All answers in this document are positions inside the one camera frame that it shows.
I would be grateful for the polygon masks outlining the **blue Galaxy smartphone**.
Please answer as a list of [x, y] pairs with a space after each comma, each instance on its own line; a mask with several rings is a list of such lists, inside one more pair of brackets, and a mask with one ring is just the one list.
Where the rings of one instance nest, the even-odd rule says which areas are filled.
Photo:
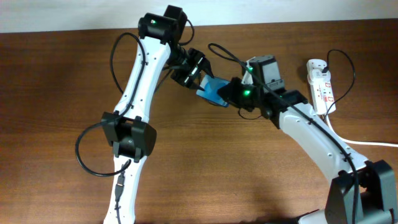
[[211, 78], [206, 74], [200, 82], [200, 87], [203, 88], [203, 91], [197, 90], [196, 95], [215, 104], [216, 106], [227, 108], [229, 104], [218, 95], [218, 90], [226, 86], [228, 83], [229, 81], [225, 79], [218, 77]]

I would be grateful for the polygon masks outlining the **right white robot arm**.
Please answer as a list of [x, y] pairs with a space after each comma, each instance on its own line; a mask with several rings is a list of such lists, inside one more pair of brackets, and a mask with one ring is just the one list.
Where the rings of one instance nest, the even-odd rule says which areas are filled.
[[243, 78], [234, 77], [217, 93], [239, 109], [257, 108], [294, 139], [330, 184], [323, 210], [287, 223], [397, 223], [396, 178], [384, 160], [371, 162], [343, 142], [297, 90], [286, 90], [279, 72], [270, 72], [271, 55], [241, 62]]

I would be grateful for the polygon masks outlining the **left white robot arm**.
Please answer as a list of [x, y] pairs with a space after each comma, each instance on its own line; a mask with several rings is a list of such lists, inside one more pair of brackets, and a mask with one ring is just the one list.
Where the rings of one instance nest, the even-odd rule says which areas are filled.
[[104, 113], [103, 130], [114, 154], [113, 194], [105, 223], [134, 223], [139, 178], [157, 137], [149, 124], [150, 106], [163, 69], [179, 85], [200, 90], [196, 79], [212, 75], [205, 55], [179, 43], [188, 21], [183, 9], [167, 6], [164, 15], [147, 13], [139, 19], [136, 59], [125, 91], [112, 113]]

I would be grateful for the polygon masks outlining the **white power strip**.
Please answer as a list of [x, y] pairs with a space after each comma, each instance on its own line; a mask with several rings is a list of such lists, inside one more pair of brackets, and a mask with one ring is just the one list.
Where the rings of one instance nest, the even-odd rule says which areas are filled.
[[327, 64], [321, 59], [310, 59], [307, 62], [307, 80], [310, 85], [313, 107], [316, 114], [326, 115], [329, 108], [330, 113], [336, 110], [336, 106], [332, 105], [335, 102], [335, 98], [333, 96], [331, 80], [329, 82], [313, 82], [310, 75], [314, 69], [326, 71], [328, 70]]

